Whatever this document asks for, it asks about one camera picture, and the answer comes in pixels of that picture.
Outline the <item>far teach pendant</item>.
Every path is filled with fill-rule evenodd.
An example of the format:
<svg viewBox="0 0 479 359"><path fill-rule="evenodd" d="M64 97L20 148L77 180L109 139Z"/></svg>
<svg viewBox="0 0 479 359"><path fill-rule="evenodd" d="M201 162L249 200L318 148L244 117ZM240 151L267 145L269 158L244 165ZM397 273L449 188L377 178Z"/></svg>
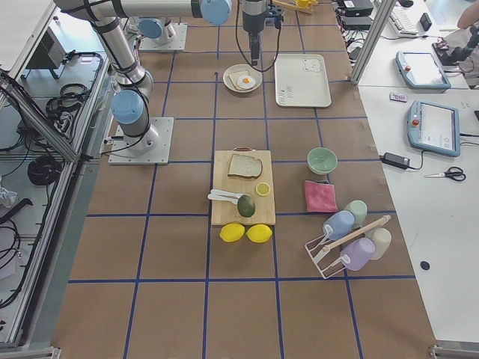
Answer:
<svg viewBox="0 0 479 359"><path fill-rule="evenodd" d="M429 52L398 52L395 61L409 88L425 90L451 88L448 77Z"/></svg>

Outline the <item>cream bear tray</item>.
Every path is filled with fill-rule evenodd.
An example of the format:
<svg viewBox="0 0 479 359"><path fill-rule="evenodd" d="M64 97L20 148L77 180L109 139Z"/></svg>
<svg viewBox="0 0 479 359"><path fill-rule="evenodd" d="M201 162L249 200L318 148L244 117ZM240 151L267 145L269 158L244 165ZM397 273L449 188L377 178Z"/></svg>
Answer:
<svg viewBox="0 0 479 359"><path fill-rule="evenodd" d="M278 55L275 101L282 107L329 107L332 98L324 57L315 54Z"/></svg>

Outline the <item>cream cup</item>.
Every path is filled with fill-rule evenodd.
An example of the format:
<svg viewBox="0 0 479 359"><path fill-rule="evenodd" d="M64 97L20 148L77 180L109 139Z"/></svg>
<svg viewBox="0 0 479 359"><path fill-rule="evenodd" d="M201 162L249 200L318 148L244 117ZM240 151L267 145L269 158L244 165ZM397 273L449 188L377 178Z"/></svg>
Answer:
<svg viewBox="0 0 479 359"><path fill-rule="evenodd" d="M383 257L391 244L391 233L384 227L378 227L365 233L375 245L375 251L371 257L372 260L379 260Z"/></svg>

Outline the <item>near teach pendant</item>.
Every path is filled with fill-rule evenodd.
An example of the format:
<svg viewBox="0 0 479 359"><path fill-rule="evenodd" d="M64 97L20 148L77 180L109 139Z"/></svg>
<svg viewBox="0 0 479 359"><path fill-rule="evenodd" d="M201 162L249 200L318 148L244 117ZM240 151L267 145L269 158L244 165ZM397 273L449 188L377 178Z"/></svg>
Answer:
<svg viewBox="0 0 479 359"><path fill-rule="evenodd" d="M408 112L409 144L442 156L460 155L459 111L433 102L415 100Z"/></svg>

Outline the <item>avocado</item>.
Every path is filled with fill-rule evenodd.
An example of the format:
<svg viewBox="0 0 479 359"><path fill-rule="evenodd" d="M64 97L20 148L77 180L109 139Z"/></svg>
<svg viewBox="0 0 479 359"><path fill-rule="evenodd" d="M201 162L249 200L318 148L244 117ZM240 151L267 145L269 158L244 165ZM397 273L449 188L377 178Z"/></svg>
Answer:
<svg viewBox="0 0 479 359"><path fill-rule="evenodd" d="M251 196L244 194L237 201L238 213L245 218L250 218L255 214L255 204Z"/></svg>

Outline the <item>bread slice on plate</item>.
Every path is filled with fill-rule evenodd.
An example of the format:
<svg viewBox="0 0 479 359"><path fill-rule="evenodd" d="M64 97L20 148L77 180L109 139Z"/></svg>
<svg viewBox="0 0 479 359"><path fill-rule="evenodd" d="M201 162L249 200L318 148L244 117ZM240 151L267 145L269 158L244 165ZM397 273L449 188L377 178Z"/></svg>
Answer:
<svg viewBox="0 0 479 359"><path fill-rule="evenodd" d="M239 90L239 88L236 85L237 79L241 75L249 75L248 71L236 71L236 72L229 72L228 76L231 80L232 85Z"/></svg>

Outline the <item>bread slice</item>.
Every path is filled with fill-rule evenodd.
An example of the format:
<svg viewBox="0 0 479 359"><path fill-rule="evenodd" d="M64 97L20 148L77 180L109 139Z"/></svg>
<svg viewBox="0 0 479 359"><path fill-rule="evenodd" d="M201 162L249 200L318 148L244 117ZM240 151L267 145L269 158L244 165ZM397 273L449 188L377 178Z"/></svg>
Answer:
<svg viewBox="0 0 479 359"><path fill-rule="evenodd" d="M229 177L257 179L263 172L263 163L260 159L240 154L231 156L228 168Z"/></svg>
<svg viewBox="0 0 479 359"><path fill-rule="evenodd" d="M236 71L236 72L229 72L228 76L231 80L232 85L239 90L239 88L236 85L237 79L241 75L249 75L248 71Z"/></svg>

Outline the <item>pink cloth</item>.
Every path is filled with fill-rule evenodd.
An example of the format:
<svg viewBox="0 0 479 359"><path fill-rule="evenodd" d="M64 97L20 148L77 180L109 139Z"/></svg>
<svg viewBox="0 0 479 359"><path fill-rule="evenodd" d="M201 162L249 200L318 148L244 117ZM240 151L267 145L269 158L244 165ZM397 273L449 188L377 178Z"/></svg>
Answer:
<svg viewBox="0 0 479 359"><path fill-rule="evenodd" d="M335 187L332 184L306 180L304 189L308 212L337 212Z"/></svg>

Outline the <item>scissors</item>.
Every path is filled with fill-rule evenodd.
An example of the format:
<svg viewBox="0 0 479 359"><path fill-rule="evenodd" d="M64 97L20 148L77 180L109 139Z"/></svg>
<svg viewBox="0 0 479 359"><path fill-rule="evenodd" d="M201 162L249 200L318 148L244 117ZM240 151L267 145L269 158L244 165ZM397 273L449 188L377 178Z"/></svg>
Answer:
<svg viewBox="0 0 479 359"><path fill-rule="evenodd" d="M437 174L428 174L424 176L425 178L448 178L455 182L463 182L466 180L466 174L463 169L460 167L452 166L447 170L437 173Z"/></svg>

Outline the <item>black power adapter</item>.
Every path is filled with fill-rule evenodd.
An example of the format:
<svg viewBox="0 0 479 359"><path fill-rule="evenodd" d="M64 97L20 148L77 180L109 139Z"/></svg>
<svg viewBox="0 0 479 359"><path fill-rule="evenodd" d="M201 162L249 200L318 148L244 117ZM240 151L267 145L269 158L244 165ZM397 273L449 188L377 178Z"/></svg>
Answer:
<svg viewBox="0 0 479 359"><path fill-rule="evenodd" d="M402 170L409 169L410 159L393 153L384 152L379 156L380 161L385 165L390 165Z"/></svg>

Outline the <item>blue cup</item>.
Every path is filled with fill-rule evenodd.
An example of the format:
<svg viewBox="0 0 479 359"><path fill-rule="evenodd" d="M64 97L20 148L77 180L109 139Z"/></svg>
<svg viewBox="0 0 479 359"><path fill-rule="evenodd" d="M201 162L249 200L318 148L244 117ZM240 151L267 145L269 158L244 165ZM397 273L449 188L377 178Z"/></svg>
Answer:
<svg viewBox="0 0 479 359"><path fill-rule="evenodd" d="M323 223L323 234L327 240L336 241L348 234L354 223L354 215L350 211L342 210Z"/></svg>

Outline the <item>white round plate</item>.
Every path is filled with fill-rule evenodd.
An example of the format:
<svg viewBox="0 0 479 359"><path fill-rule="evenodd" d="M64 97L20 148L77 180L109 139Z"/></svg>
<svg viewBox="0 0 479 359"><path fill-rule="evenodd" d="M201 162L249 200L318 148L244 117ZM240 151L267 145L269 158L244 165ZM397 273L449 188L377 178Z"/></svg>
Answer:
<svg viewBox="0 0 479 359"><path fill-rule="evenodd" d="M259 88L262 75L247 64L237 64L224 71L223 82L233 92L248 93Z"/></svg>

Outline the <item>yellow lemon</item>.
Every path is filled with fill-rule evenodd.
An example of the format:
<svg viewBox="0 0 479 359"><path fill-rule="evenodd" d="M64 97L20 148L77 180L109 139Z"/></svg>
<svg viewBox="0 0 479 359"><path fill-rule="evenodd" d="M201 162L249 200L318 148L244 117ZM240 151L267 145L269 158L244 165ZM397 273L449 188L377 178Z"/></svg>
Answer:
<svg viewBox="0 0 479 359"><path fill-rule="evenodd" d="M232 243L240 240L245 234L245 227L239 223L229 223L224 225L219 233L223 242Z"/></svg>
<svg viewBox="0 0 479 359"><path fill-rule="evenodd" d="M265 243L272 237L272 229L265 224L256 224L248 228L246 235L254 243Z"/></svg>

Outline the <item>fried egg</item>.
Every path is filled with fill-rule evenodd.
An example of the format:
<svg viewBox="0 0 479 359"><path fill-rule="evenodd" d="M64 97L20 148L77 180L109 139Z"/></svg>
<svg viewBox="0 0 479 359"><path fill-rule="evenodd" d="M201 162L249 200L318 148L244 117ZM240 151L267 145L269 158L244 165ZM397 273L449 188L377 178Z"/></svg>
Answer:
<svg viewBox="0 0 479 359"><path fill-rule="evenodd" d="M236 82L240 90L251 90L256 84L256 79L250 75L241 75Z"/></svg>

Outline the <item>left yellow lemon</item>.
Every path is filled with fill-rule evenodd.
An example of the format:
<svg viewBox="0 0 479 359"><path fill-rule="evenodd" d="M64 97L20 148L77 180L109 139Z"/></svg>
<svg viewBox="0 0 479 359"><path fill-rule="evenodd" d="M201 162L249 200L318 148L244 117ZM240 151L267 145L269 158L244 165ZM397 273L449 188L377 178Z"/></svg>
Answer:
<svg viewBox="0 0 479 359"><path fill-rule="evenodd" d="M245 227L239 223L229 223L224 225L219 233L223 242L232 243L240 240L245 234Z"/></svg>

